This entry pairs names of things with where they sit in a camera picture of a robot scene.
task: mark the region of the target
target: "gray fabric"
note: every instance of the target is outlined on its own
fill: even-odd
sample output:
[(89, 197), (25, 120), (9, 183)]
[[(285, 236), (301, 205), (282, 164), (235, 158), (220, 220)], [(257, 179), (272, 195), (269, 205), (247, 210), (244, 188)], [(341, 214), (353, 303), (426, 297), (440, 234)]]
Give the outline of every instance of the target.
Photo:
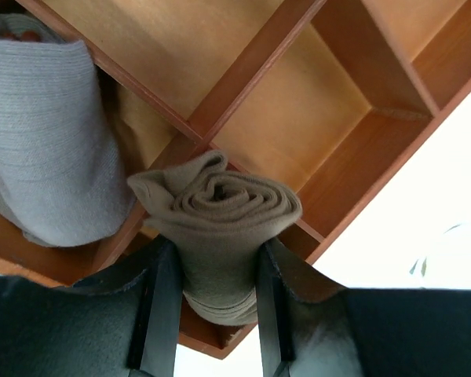
[(180, 251), (184, 295), (215, 324), (257, 321), (257, 249), (301, 216), (285, 185), (235, 171), (208, 152), (185, 165), (135, 174), (128, 183), (158, 229)]
[(38, 20), (0, 15), (0, 213), (43, 243), (72, 247), (114, 234), (133, 195), (83, 42)]

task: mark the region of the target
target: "tan fabric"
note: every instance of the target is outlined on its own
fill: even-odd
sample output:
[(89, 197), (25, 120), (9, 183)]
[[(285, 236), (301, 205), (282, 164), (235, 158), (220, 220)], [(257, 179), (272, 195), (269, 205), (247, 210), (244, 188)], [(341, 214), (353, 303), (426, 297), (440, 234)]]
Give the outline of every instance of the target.
[(257, 321), (258, 247), (293, 224), (301, 204), (285, 185), (227, 164), (212, 151), (128, 183), (150, 214), (145, 224), (177, 245), (192, 308), (215, 324), (240, 325)]

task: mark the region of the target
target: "wooden cubby shelf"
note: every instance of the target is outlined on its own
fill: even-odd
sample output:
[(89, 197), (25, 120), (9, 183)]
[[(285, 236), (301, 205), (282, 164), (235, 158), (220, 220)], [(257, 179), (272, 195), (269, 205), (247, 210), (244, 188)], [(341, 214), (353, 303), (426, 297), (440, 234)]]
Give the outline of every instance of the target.
[[(279, 238), (315, 262), (471, 90), (471, 0), (0, 0), (100, 69), (128, 174), (222, 148), (288, 184), (304, 216)], [(112, 237), (28, 243), (0, 216), (0, 273), (69, 285), (157, 236), (137, 203)], [(180, 343), (224, 358), (253, 326), (184, 302)]]

